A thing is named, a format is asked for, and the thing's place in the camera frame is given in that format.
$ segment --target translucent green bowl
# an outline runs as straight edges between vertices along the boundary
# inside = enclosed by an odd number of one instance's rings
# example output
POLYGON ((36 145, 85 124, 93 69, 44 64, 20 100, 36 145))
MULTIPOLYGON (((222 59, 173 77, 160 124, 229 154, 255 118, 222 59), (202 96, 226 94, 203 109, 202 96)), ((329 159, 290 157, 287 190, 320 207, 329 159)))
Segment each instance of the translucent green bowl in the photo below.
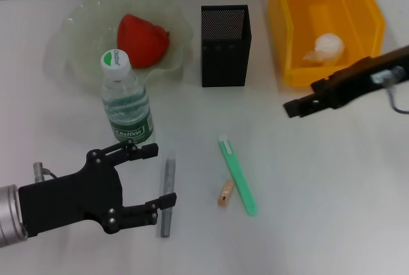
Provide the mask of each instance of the translucent green bowl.
POLYGON ((146 82, 181 67, 184 49, 193 31, 175 1, 84 0, 64 20, 58 35, 59 51, 78 81, 93 88, 100 87, 103 79, 100 58, 105 51, 117 48, 118 26, 128 13, 163 27, 171 40, 165 56, 152 67, 135 70, 138 76, 146 82))

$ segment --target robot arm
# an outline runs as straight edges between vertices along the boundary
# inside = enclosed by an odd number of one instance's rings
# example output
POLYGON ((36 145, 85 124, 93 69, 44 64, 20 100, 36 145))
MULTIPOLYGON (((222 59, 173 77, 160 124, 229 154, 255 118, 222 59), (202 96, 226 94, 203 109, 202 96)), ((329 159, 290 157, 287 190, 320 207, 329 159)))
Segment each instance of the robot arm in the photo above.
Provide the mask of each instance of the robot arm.
POLYGON ((387 88, 393 109, 407 114, 394 106, 392 87, 409 80, 408 57, 409 46, 377 58, 362 59, 328 79, 316 81, 311 84, 313 94, 284 104, 288 117, 304 117, 327 108, 338 109, 355 98, 382 88, 387 88))
POLYGON ((79 172, 46 181, 43 174, 50 172, 36 163, 35 184, 18 190, 15 185, 0 188, 0 247, 86 219, 98 222, 106 233, 155 225, 157 210, 173 207, 176 194, 124 207, 122 186, 114 167, 157 155, 156 144, 138 149, 130 140, 91 150, 79 172))

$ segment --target red strawberry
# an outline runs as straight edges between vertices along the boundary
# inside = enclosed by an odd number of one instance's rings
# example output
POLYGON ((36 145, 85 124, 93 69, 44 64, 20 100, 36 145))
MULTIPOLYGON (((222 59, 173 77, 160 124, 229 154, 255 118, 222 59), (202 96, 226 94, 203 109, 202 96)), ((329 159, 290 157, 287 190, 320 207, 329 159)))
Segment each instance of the red strawberry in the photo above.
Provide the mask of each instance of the red strawberry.
POLYGON ((169 47, 169 37, 160 26, 126 14, 118 28, 118 49, 124 50, 132 67, 149 67, 162 58, 169 47))

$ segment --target plastic bottle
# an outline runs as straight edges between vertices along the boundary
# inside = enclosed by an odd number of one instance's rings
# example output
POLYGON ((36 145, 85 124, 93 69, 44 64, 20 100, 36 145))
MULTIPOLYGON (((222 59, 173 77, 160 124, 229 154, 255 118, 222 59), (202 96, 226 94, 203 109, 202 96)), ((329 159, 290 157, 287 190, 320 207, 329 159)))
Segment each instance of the plastic bottle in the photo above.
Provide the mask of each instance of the plastic bottle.
POLYGON ((101 98, 118 141, 132 139, 138 146, 154 142, 148 94, 131 70, 128 55, 119 49, 101 57, 104 84, 101 98))

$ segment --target yellow plastic bin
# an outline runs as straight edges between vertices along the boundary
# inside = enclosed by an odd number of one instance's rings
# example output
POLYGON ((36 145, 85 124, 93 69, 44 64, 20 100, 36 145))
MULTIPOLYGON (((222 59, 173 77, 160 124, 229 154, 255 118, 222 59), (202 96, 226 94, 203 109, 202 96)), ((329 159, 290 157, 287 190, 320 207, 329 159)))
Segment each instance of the yellow plastic bin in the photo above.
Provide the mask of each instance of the yellow plastic bin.
POLYGON ((381 50, 385 21, 375 0, 269 0, 268 16, 284 82, 291 86, 310 85, 381 50), (345 46, 331 67, 304 59, 325 33, 345 46))

